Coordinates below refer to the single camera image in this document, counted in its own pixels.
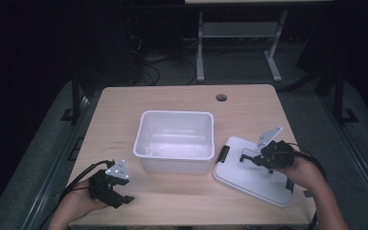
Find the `cable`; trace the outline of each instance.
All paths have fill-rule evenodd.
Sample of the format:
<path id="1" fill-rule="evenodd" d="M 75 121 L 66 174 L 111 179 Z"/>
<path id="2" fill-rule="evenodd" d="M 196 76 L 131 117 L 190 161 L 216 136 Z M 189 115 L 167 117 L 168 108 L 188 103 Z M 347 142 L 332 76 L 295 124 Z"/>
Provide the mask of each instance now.
<path id="1" fill-rule="evenodd" d="M 315 159 L 315 157 L 312 156 L 312 154 L 310 154 L 306 149 L 302 148 L 301 146 L 299 146 L 297 144 L 294 144 L 294 143 L 287 143 L 287 144 L 296 146 L 296 147 L 300 148 L 301 150 L 303 150 L 305 153 L 295 150 L 292 154 L 294 156 L 301 157 L 301 158 L 303 158 L 307 161 L 312 162 L 312 164 L 314 164 L 316 166 L 316 168 L 318 168 L 318 170 L 321 171 L 322 176 L 324 176 L 325 181 L 327 181 L 327 176 L 325 174 L 324 167 L 321 165 L 321 163 L 319 163 L 319 161 L 317 159 Z M 315 228 L 317 222 L 318 222 L 318 218 L 317 218 L 317 214 L 316 214 L 316 211 L 315 211 L 315 213 L 312 217 L 312 220 L 310 222 L 310 225 L 308 227 L 308 230 L 313 230 Z"/>
<path id="2" fill-rule="evenodd" d="M 80 173 L 65 189 L 64 191 L 61 193 L 59 199 L 58 199 L 58 204 L 56 205 L 56 207 L 50 211 L 49 215 L 47 215 L 47 217 L 41 222 L 40 226 L 38 227 L 38 229 L 42 229 L 44 224 L 47 222 L 47 220 L 52 216 L 52 214 L 56 211 L 56 209 L 58 208 L 59 204 L 62 202 L 62 200 L 65 198 L 65 196 L 67 196 L 70 192 L 72 191 L 76 191 L 76 190 L 80 190 L 80 189 L 87 189 L 88 187 L 84 187 L 84 188 L 77 188 L 74 189 L 74 187 L 77 185 L 77 183 L 80 182 L 80 180 L 82 180 L 83 177 L 85 177 L 87 174 L 89 174 L 92 170 L 94 170 L 97 166 L 101 165 L 101 164 L 106 164 L 106 166 L 108 168 L 112 167 L 115 162 L 114 161 L 100 161 L 96 164 L 92 164 L 91 166 L 89 166 L 86 170 L 84 170 L 82 173 Z"/>

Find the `metal frame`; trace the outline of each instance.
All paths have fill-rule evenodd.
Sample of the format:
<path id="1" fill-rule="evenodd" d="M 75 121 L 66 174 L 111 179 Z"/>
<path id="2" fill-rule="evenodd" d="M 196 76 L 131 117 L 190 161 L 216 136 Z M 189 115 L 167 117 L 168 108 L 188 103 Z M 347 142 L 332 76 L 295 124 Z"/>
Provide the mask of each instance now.
<path id="1" fill-rule="evenodd" d="M 226 22 L 226 23 L 204 23 L 203 12 L 199 13 L 198 20 L 198 50 L 196 54 L 196 80 L 204 82 L 204 65 L 202 58 L 203 37 L 272 37 L 273 43 L 268 51 L 264 51 L 271 75 L 274 81 L 281 81 L 282 77 L 274 61 L 274 53 L 280 40 L 283 25 L 286 21 L 288 11 L 282 11 L 277 22 Z"/>

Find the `human hand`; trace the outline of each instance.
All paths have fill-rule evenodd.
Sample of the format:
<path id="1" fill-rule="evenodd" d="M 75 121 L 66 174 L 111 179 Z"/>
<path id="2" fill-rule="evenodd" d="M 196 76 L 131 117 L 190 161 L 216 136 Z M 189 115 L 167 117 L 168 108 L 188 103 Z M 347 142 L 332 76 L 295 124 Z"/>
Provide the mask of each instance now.
<path id="1" fill-rule="evenodd" d="M 85 217 L 92 211 L 108 206 L 97 199 L 91 198 L 88 186 L 88 179 L 83 180 L 64 197 L 53 215 L 49 230 L 67 229 L 67 226 L 73 221 Z"/>
<path id="2" fill-rule="evenodd" d="M 321 171 L 312 162 L 301 157 L 294 157 L 294 163 L 291 167 L 276 171 L 285 174 L 294 183 L 313 193 L 327 185 Z"/>

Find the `dark background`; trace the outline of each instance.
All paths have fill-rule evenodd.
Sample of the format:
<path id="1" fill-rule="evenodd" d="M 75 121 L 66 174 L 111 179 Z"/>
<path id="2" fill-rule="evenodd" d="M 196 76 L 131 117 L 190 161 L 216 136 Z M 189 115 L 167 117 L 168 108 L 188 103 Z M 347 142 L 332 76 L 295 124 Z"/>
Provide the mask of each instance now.
<path id="1" fill-rule="evenodd" d="M 100 11 L 82 2 L 0 1 L 0 195 L 59 90 L 73 75 L 79 76 L 86 93 L 132 85 L 140 78 L 134 68 L 140 59 L 129 51 L 128 32 L 141 36 L 144 45 L 178 53 L 183 37 L 196 37 L 196 11 L 139 11 L 128 24 L 132 11 L 118 7 L 132 6 L 132 1 L 112 1 L 112 9 Z M 166 3 L 182 1 L 152 1 Z M 339 67 L 368 105 L 368 1 L 336 1 L 323 10 L 290 8 L 282 40 L 310 38 L 301 68 L 314 72 L 329 64 Z M 217 12 L 233 9 L 207 15 L 217 19 Z M 265 19 L 272 13 L 253 15 Z M 242 19 L 247 13 L 236 16 Z"/>

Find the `container lid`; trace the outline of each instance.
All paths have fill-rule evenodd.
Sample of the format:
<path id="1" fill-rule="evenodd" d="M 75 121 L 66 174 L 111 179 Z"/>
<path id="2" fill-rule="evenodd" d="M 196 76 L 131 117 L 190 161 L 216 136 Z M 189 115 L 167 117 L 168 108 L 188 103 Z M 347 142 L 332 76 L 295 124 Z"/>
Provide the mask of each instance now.
<path id="1" fill-rule="evenodd" d="M 258 155 L 255 143 L 230 137 L 218 158 L 214 176 L 217 180 L 280 207 L 291 202 L 292 185 L 280 172 L 270 172 L 251 161 L 240 161 L 242 154 Z"/>

